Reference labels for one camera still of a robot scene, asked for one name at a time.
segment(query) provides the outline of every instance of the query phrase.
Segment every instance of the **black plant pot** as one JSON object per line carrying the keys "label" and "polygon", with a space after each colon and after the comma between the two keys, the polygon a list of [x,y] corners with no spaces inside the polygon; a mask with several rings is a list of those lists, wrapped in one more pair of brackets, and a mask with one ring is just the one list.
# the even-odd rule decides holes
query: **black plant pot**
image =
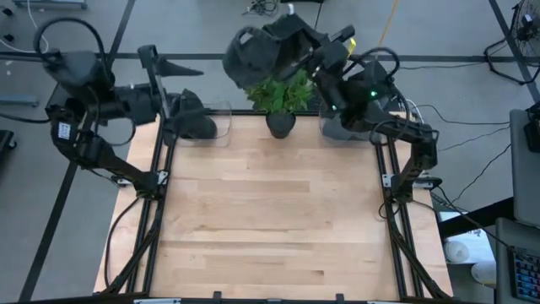
{"label": "black plant pot", "polygon": [[296,123],[293,113],[270,113],[267,114],[267,125],[274,138],[283,139],[289,136]]}

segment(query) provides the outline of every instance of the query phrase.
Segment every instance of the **transparent cup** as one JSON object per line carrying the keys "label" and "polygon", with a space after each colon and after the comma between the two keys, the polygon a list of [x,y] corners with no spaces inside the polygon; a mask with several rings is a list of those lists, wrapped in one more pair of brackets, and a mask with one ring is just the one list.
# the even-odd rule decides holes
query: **transparent cup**
{"label": "transparent cup", "polygon": [[176,144],[181,147],[227,147],[230,144],[232,130],[232,109],[228,101],[216,103],[203,103],[210,110],[208,118],[216,124],[217,132],[211,139],[186,139],[178,138]]}

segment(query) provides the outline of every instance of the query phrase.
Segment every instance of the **leaves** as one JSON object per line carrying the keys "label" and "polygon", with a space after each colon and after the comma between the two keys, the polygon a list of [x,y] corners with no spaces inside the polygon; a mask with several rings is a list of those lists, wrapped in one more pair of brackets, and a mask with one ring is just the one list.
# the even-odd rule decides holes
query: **leaves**
{"label": "leaves", "polygon": [[307,103],[313,97],[313,83],[307,72],[300,70],[288,81],[272,78],[246,89],[247,99],[253,101],[253,108],[266,112],[307,110]]}

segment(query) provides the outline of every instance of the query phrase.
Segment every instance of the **wooden table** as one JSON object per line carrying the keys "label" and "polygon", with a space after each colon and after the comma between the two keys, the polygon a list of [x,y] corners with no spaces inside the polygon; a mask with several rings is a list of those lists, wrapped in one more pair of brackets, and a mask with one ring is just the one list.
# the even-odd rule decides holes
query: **wooden table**
{"label": "wooden table", "polygon": [[[151,296],[209,298],[220,290],[225,298],[331,300],[343,293],[347,300],[397,300],[390,237],[377,214],[375,149],[326,144],[317,117],[298,117],[283,140],[272,138],[264,117],[233,119],[227,148],[175,151]],[[150,166],[157,127],[139,128],[132,141],[127,160],[141,169]],[[397,143],[397,154],[404,165],[409,145]],[[388,155],[386,165],[390,170]],[[120,191],[113,218],[134,195]],[[431,205],[428,191],[414,197]],[[132,255],[141,208],[116,228],[111,278]],[[451,294],[433,212],[408,209],[418,259]],[[146,257],[136,290],[145,264]],[[103,289],[102,262],[95,290]]]}

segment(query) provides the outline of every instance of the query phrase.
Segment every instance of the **cable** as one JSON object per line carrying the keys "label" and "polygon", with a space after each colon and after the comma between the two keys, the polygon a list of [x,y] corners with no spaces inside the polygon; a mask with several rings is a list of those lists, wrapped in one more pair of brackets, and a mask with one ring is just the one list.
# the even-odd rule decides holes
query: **cable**
{"label": "cable", "polygon": [[435,211],[435,208],[429,206],[428,204],[424,204],[424,203],[422,203],[422,202],[415,201],[415,200],[412,200],[411,203],[418,204],[418,205],[420,205],[420,206],[422,206],[422,207],[425,207],[425,208],[427,208],[427,209],[430,209],[430,210],[433,211],[435,214],[437,214],[437,211]]}
{"label": "cable", "polygon": [[377,52],[388,53],[388,54],[391,55],[392,59],[394,59],[394,63],[395,63],[394,69],[386,76],[386,80],[391,80],[392,76],[394,76],[394,74],[397,73],[397,71],[401,67],[401,63],[399,61],[399,56],[392,49],[389,49],[388,47],[381,47],[381,46],[374,47],[374,48],[372,48],[372,49],[368,50],[367,52],[364,52],[364,53],[362,53],[360,55],[354,55],[353,54],[353,55],[349,56],[348,60],[352,61],[353,64],[348,66],[348,68],[345,69],[345,71],[343,71],[342,77],[345,76],[348,72],[350,72],[354,67],[356,67],[357,64],[363,65],[362,63],[363,63],[364,59],[366,59],[369,55],[371,55],[373,53],[377,53]]}
{"label": "cable", "polygon": [[[461,210],[459,210],[459,208],[457,208],[453,203],[450,202],[450,200],[448,199],[448,197],[446,196],[445,194],[445,191],[441,188],[441,187],[438,187],[443,195],[445,196],[445,199],[448,201],[448,205],[447,207],[456,211],[458,214],[460,214],[460,216],[463,217],[463,219],[465,220],[468,220],[470,223],[472,223],[473,225],[475,225],[478,229],[482,230],[483,232],[485,232],[488,236],[491,236],[494,238],[494,240],[496,240],[497,242],[499,242],[501,245],[503,245],[504,247],[508,248],[508,250],[512,251],[516,256],[520,257],[520,253],[518,253],[515,248],[511,245],[508,245],[507,242],[504,242],[503,240],[499,239],[497,236],[495,236],[493,233],[487,231],[482,225],[480,225],[476,220],[473,220],[471,219],[468,215],[464,214],[463,212],[461,212]],[[530,261],[529,259],[526,259],[524,257],[522,257],[523,259],[527,260],[529,263],[532,263],[533,265],[535,265],[536,267],[539,267],[540,268],[540,264],[538,263],[534,263],[533,261]]]}
{"label": "cable", "polygon": [[484,64],[484,63],[485,62],[464,63],[464,64],[458,64],[455,66],[435,66],[434,65],[434,66],[419,66],[419,67],[411,67],[411,68],[402,67],[402,69],[413,71],[413,70],[422,69],[422,68],[463,68],[463,67],[470,67],[473,65],[479,65],[479,64]]}
{"label": "cable", "polygon": [[95,112],[95,122],[94,122],[94,134],[98,134],[98,127],[100,126],[100,112],[101,112],[101,101],[98,95],[95,93],[95,90],[92,89],[92,86],[87,85],[86,88],[90,91],[94,97],[95,104],[97,105],[97,110]]}
{"label": "cable", "polygon": [[[507,46],[508,46],[508,44],[503,45],[502,47],[498,48],[495,52],[492,52],[490,54],[490,56],[494,55],[498,51],[501,51],[502,49],[504,49]],[[402,67],[402,69],[413,71],[413,70],[418,70],[418,69],[422,69],[422,68],[463,68],[463,67],[470,67],[470,66],[484,64],[484,63],[487,63],[487,62],[464,63],[464,64],[458,64],[458,65],[454,65],[454,66],[431,65],[431,66],[418,66],[418,67],[410,67],[410,68]]]}
{"label": "cable", "polygon": [[[32,15],[32,11],[30,9],[30,0],[26,0],[26,8],[28,9],[28,15],[30,16],[30,20],[32,21],[32,24],[34,25],[34,28],[37,30],[38,26],[37,26],[37,23],[34,20],[34,16]],[[49,51],[49,41],[47,41],[47,39],[43,35],[41,35],[41,39],[43,39],[43,41],[46,44],[45,50],[43,52],[48,52]],[[6,43],[2,39],[0,39],[0,43],[2,43],[4,46],[6,46],[8,49],[10,49],[12,51],[22,52],[22,53],[26,53],[26,54],[35,53],[35,51],[26,51],[26,50],[18,49],[17,47],[14,47],[14,46],[10,46],[8,43]]]}
{"label": "cable", "polygon": [[[385,216],[382,215],[382,207],[384,207],[385,204],[386,204],[386,202],[382,203],[381,206],[379,207],[379,211],[378,211],[379,216],[380,216],[382,219],[384,219],[384,220],[387,219],[387,217],[385,217]],[[396,214],[399,212],[399,210],[401,209],[401,206],[402,206],[402,205],[401,205],[400,203],[397,203],[397,209],[396,209],[396,211],[394,211],[394,213],[392,214],[392,216],[396,215]]]}
{"label": "cable", "polygon": [[[443,195],[446,197],[446,193],[445,193],[445,190],[442,189],[442,187],[439,187],[439,189],[443,192]],[[450,208],[448,207],[448,202],[446,202],[442,197],[440,197],[439,195],[435,194],[435,193],[431,193],[431,199],[433,199],[436,203],[438,203],[439,205],[443,206],[443,207],[447,207],[447,208]],[[458,208],[459,210],[463,211],[463,212],[467,212],[469,213],[470,211],[467,210],[467,209],[464,209],[464,208],[461,208],[461,207],[457,207],[456,205],[454,205],[454,208]]]}
{"label": "cable", "polygon": [[111,239],[112,239],[112,233],[114,232],[116,226],[118,225],[118,222],[120,222],[120,219],[126,215],[127,211],[131,210],[135,204],[140,200],[141,198],[135,198],[135,200],[129,204],[116,218],[114,223],[112,223],[111,230],[109,231],[109,236],[107,237],[107,243],[105,245],[105,265],[104,265],[104,272],[103,276],[105,279],[105,286],[107,288],[111,285],[109,284],[109,256],[111,254]]}
{"label": "cable", "polygon": [[425,123],[424,122],[424,118],[422,117],[422,113],[420,113],[420,110],[419,108],[416,106],[416,104],[414,103],[414,101],[412,100],[406,100],[408,103],[410,103],[411,105],[413,105],[413,110],[416,111],[416,113],[418,114],[418,117],[420,118],[420,121],[422,123]]}
{"label": "cable", "polygon": [[475,141],[475,140],[477,140],[477,139],[481,139],[481,138],[483,138],[483,137],[493,135],[493,134],[495,134],[495,133],[498,133],[498,132],[500,132],[500,131],[507,130],[507,129],[509,129],[509,128],[510,128],[510,126],[508,126],[508,127],[506,127],[506,128],[500,128],[500,129],[497,129],[497,130],[493,131],[492,133],[487,133],[487,134],[484,134],[484,135],[477,136],[477,137],[475,137],[475,138],[470,138],[470,139],[468,139],[468,140],[466,140],[466,141],[464,141],[464,142],[462,142],[462,143],[454,144],[454,145],[451,145],[450,147],[447,147],[447,148],[444,148],[444,149],[439,149],[439,150],[437,150],[437,152],[444,152],[444,151],[447,151],[447,150],[449,150],[449,149],[454,149],[455,147],[463,146],[463,145],[466,144],[466,143],[470,143],[470,142]]}
{"label": "cable", "polygon": [[[405,130],[407,130],[407,128],[409,127],[410,123],[411,123],[411,109],[408,107],[408,103],[404,100],[405,97],[403,97],[403,94],[400,90],[398,90],[396,88],[396,86],[392,86],[391,88],[394,93],[396,94],[397,98],[400,99],[403,103],[403,105],[405,106],[405,124],[403,124],[403,128],[401,129],[401,131],[397,134],[396,136],[396,139],[395,140],[399,140],[403,134],[405,133]],[[377,132],[377,129],[382,127],[383,125],[387,124],[387,123],[390,123],[390,122],[394,122],[393,120],[385,120],[385,121],[382,121],[382,122],[379,122],[375,125],[375,127],[371,130],[370,132],[370,143],[373,144],[373,145],[377,145],[379,143],[377,143],[374,139],[374,136],[375,136],[375,133]]]}
{"label": "cable", "polygon": [[439,110],[437,110],[437,108],[435,108],[435,107],[432,106],[432,105],[420,105],[420,106],[417,106],[417,108],[424,107],[424,106],[430,107],[430,108],[432,108],[433,110],[435,110],[435,112],[436,112],[437,115],[440,117],[440,119],[441,119],[443,122],[447,122],[447,123],[455,123],[455,124],[462,124],[462,125],[469,125],[469,126],[492,126],[492,125],[497,126],[497,125],[505,125],[505,124],[510,123],[510,122],[455,122],[455,121],[450,121],[450,120],[445,119],[445,118],[439,113]]}
{"label": "cable", "polygon": [[247,9],[247,12],[242,13],[242,16],[247,14],[258,14],[259,16],[272,17],[278,13],[279,6],[278,0],[253,0],[251,7]]}
{"label": "cable", "polygon": [[53,25],[53,24],[56,24],[56,23],[60,23],[60,22],[74,22],[74,23],[78,23],[78,24],[81,24],[83,25],[84,27],[86,27],[91,33],[92,35],[94,36],[95,38],[95,41],[97,42],[97,45],[98,45],[98,50],[100,52],[100,56],[101,56],[101,64],[103,64],[103,69],[105,70],[105,73],[106,73],[106,77],[108,79],[111,79],[111,74],[110,74],[110,71],[109,69],[107,68],[107,64],[106,64],[106,61],[107,61],[107,57],[105,56],[105,47],[103,46],[103,41],[101,40],[101,37],[100,37],[100,34],[98,33],[98,31],[94,28],[94,26],[92,26],[91,24],[89,24],[88,22],[84,21],[84,20],[81,20],[81,19],[77,19],[77,18],[73,18],[73,17],[60,17],[60,18],[54,18],[54,19],[51,19],[47,22],[45,22],[44,24],[42,24],[35,32],[35,35],[34,35],[34,50],[35,52],[40,56],[41,60],[43,62],[46,62],[46,63],[49,63],[49,64],[52,64],[52,65],[56,65],[57,62],[54,62],[52,61],[51,59],[49,59],[49,56],[51,54],[45,54],[41,51],[41,39],[40,37],[43,36],[43,33],[46,31],[46,29]]}
{"label": "cable", "polygon": [[492,160],[489,161],[489,163],[482,169],[482,172],[480,172],[480,174],[478,174],[474,180],[472,180],[472,182],[470,182],[468,185],[466,185],[463,190],[459,193],[459,195],[457,196],[457,198],[454,198],[454,200],[452,201],[449,201],[451,202],[451,204],[453,204],[454,202],[456,202],[458,199],[460,199],[462,197],[462,195],[465,193],[465,191],[467,191],[467,189],[469,189],[483,174],[484,172],[486,172],[486,170],[488,170],[489,166],[491,166],[491,164],[494,163],[494,161],[496,161],[500,156],[502,156],[504,153],[506,153],[506,151],[508,151],[508,149],[510,148],[512,144],[509,144],[506,146],[506,149],[504,151],[502,151],[501,153],[499,153],[497,156],[495,156]]}
{"label": "cable", "polygon": [[130,122],[132,122],[132,133],[129,136],[129,138],[125,142],[120,143],[120,144],[111,144],[111,143],[109,143],[111,146],[113,146],[113,147],[122,147],[123,145],[129,144],[132,141],[132,139],[135,137],[135,132],[137,132],[137,126],[135,125],[135,122],[133,120],[130,120]]}
{"label": "cable", "polygon": [[392,23],[392,19],[394,18],[398,4],[399,0],[394,0],[394,5],[391,7],[390,17],[388,18],[388,21],[386,21],[385,29],[382,31],[381,38],[379,39],[379,46],[382,46],[382,42],[385,40],[386,32],[390,28],[390,24]]}
{"label": "cable", "polygon": [[48,118],[36,120],[36,119],[29,119],[29,118],[24,118],[24,117],[16,117],[16,116],[5,114],[5,113],[0,113],[0,117],[13,120],[16,122],[27,122],[27,123],[36,123],[36,124],[44,124],[44,123],[51,122],[51,119],[48,119]]}

